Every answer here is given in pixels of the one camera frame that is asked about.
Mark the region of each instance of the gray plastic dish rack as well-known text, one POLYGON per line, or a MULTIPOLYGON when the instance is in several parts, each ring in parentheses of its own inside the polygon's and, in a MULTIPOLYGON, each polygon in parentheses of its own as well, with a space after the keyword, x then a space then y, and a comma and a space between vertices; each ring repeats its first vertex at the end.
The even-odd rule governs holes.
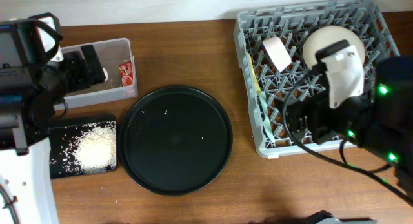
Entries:
MULTIPOLYGON (((366 50, 363 65, 366 79, 374 79, 375 65, 379 61, 399 55, 374 0, 321 1, 238 13, 234 41, 247 88, 248 113, 256 151, 261 157, 278 158, 304 153, 284 133, 281 114, 275 108, 274 101, 282 101, 307 68, 302 51, 306 38, 317 29, 330 25, 350 29, 360 37, 366 50), (282 73, 277 72, 261 44, 263 40, 274 36, 281 38, 292 58, 291 65, 282 73), (276 138, 275 143, 269 140, 263 130, 263 111, 259 106, 248 55, 252 57, 258 83, 267 95, 268 115, 276 138)), ((304 100, 324 90, 317 80, 318 77, 313 77, 300 86, 299 92, 294 94, 295 98, 304 100)), ((316 151, 337 149, 340 141, 336 136, 332 141, 317 145, 312 142, 309 132, 303 140, 307 147, 316 151)))

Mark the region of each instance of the black round tray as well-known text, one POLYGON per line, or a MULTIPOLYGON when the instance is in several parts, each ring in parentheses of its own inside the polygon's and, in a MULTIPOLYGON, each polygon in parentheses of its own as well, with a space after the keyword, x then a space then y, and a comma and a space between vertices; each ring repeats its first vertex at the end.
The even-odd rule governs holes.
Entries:
POLYGON ((172 86, 147 94, 123 119, 118 152, 136 183, 162 195, 199 190, 223 170, 232 149, 224 108, 210 95, 172 86))

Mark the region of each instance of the green led light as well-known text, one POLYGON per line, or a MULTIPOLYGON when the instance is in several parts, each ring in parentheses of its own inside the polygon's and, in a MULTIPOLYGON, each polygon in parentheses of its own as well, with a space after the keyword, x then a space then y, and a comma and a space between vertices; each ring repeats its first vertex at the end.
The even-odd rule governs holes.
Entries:
POLYGON ((354 133, 353 133, 353 131, 349 130, 349 131, 348 131, 348 136, 350 136, 350 137, 354 137, 354 133))
POLYGON ((393 155, 393 153, 390 153, 390 154, 388 155, 388 158, 389 158, 389 160, 391 160, 391 161, 395 161, 395 160, 398 159, 395 155, 393 155))
POLYGON ((385 95, 388 92, 388 88, 384 85, 379 85, 379 92, 385 95))

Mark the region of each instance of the white wall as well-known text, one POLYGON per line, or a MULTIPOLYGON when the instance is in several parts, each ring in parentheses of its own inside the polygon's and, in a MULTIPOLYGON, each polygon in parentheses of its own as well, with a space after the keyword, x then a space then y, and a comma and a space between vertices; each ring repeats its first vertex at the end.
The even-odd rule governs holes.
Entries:
MULTIPOLYGON (((323 0, 0 0, 0 19, 51 12, 63 26, 235 18, 249 8, 323 0)), ((413 0, 376 0, 382 12, 413 10, 413 0)))

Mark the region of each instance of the wooden table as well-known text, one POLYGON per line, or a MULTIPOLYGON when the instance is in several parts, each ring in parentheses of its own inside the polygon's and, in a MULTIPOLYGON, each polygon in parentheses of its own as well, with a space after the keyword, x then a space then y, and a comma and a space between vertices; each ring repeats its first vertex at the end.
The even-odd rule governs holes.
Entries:
MULTIPOLYGON (((413 54, 413 12, 385 14, 402 54, 413 54)), ((327 210, 338 218, 413 223, 413 208, 371 179, 309 154, 264 159, 256 154, 243 75, 232 32, 234 20, 63 28, 62 46, 127 37, 137 68, 139 97, 74 108, 70 117, 109 112, 119 123, 140 97, 166 85, 189 85, 214 96, 234 132, 231 157, 207 187, 185 196, 153 194, 122 166, 115 172, 55 179, 61 223, 248 223, 302 218, 327 210)), ((338 159, 337 150, 324 152, 338 159)), ((358 148, 351 164, 383 163, 358 148)), ((380 176, 394 184, 393 171, 380 176)))

